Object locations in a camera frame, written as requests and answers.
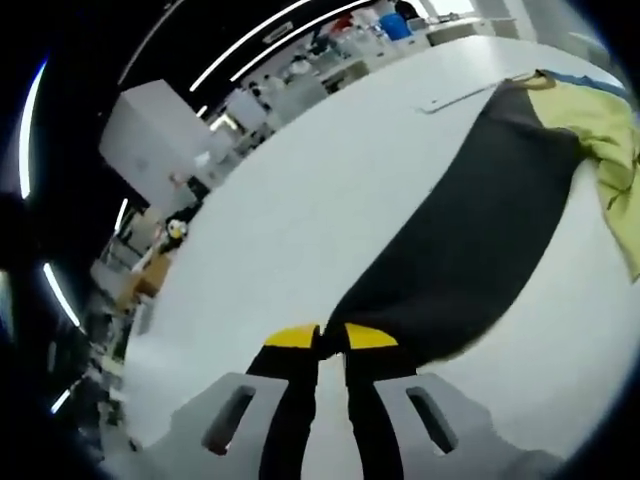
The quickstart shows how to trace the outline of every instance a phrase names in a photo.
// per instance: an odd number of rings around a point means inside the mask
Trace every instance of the white table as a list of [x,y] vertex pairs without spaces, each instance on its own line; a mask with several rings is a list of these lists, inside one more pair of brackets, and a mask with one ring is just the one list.
[[[131,434],[153,443],[175,409],[229,369],[244,371],[270,333],[325,322],[443,175],[492,92],[431,116],[418,108],[534,68],[619,83],[551,47],[469,37],[336,93],[248,157],[194,220],[149,333],[131,339]],[[602,218],[594,169],[583,164],[557,232],[513,306],[469,351],[425,370],[486,405],[508,440],[570,455],[632,366],[639,294]],[[344,406],[333,365],[318,386],[325,419]],[[357,471],[354,455],[339,457],[340,443],[355,448],[340,437],[349,427],[339,418],[314,423],[305,478]]]

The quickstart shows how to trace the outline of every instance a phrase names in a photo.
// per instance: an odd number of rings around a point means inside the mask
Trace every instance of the yellow-green cloth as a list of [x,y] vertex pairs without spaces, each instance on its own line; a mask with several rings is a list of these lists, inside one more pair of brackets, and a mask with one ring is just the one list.
[[640,132],[629,104],[594,88],[547,79],[525,85],[537,117],[547,128],[574,132],[585,155],[598,164],[598,192],[606,222],[625,256],[632,279],[640,276]]

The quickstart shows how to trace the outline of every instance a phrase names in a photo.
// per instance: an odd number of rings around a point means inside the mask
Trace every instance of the blue container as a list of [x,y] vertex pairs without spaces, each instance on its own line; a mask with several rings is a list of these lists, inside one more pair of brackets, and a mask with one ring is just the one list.
[[407,22],[397,13],[388,13],[380,17],[380,26],[391,40],[400,40],[411,36]]

